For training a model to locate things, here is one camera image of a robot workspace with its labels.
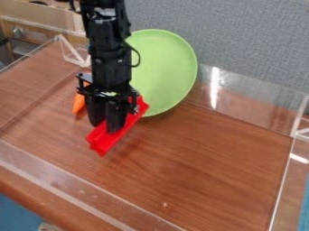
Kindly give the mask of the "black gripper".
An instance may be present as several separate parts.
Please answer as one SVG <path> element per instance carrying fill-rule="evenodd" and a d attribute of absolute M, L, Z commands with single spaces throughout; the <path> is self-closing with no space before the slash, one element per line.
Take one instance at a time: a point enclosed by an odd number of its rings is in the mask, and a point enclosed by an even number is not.
<path fill-rule="evenodd" d="M 106 120 L 106 130 L 114 134 L 126 124 L 127 114 L 137 114 L 140 93 L 130 85 L 132 49 L 97 51 L 90 49 L 91 73 L 78 74 L 78 92 L 85 95 L 93 126 Z"/>

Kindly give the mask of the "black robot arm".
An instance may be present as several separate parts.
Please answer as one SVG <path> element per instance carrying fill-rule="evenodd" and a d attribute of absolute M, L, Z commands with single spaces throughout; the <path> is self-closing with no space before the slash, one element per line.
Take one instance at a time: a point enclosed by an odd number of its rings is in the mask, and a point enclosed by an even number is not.
<path fill-rule="evenodd" d="M 91 56 L 91 73 L 81 72 L 78 92 L 85 96 L 93 126 L 106 122 L 114 134 L 127 115 L 140 112 L 140 93 L 130 85 L 132 69 L 142 63 L 141 53 L 127 43 L 132 36 L 125 0 L 81 0 L 79 11 Z"/>

